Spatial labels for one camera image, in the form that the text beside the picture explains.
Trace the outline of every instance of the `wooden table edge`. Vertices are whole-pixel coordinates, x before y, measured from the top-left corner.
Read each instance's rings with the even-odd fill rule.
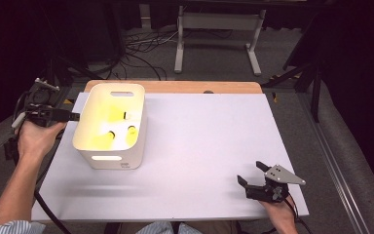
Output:
[[[92,80],[84,92],[101,83],[129,83],[144,87],[145,93],[201,94],[206,91],[215,94],[263,94],[256,82],[225,82],[225,81],[145,81],[145,80]]]

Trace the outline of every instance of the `striped shirt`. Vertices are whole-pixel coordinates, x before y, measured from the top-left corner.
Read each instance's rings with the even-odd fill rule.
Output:
[[[0,225],[0,234],[39,234],[45,229],[45,225],[38,222],[25,220],[10,221]]]
[[[45,225],[38,222],[24,220],[10,221],[0,225],[0,234],[40,234],[44,231]],[[179,234],[202,234],[200,231],[181,223],[178,229]],[[171,223],[167,221],[153,222],[136,234],[174,234]]]

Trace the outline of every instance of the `bin handle cutout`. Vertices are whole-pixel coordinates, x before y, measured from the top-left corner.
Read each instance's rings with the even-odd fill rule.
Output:
[[[133,92],[126,92],[126,91],[113,91],[110,93],[112,97],[133,97]]]
[[[120,156],[92,156],[96,161],[121,161],[123,158]]]

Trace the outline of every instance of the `metal stand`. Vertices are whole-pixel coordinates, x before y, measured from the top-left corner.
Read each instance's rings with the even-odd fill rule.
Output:
[[[207,28],[207,29],[236,29],[252,30],[253,38],[251,43],[247,43],[246,50],[250,59],[253,73],[256,76],[261,75],[259,63],[254,53],[257,39],[259,38],[263,20],[266,11],[262,10],[259,15],[231,15],[231,14],[202,14],[202,13],[184,13],[184,7],[180,6],[178,10],[178,43],[177,53],[175,55],[174,72],[181,73],[183,66],[184,28]]]

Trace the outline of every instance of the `person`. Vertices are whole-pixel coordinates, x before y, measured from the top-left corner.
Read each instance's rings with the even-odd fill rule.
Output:
[[[43,128],[29,121],[23,123],[19,132],[19,162],[0,197],[0,233],[33,234],[44,231],[44,224],[31,222],[35,182],[45,155],[51,150],[57,134],[65,126],[66,123],[56,123]],[[286,203],[260,203],[280,234],[297,233],[293,212]],[[154,222],[141,227],[139,233],[166,230],[166,227],[169,232],[158,233],[171,233],[169,222]],[[184,228],[186,233],[202,233],[184,223],[180,224],[180,230],[181,228]]]

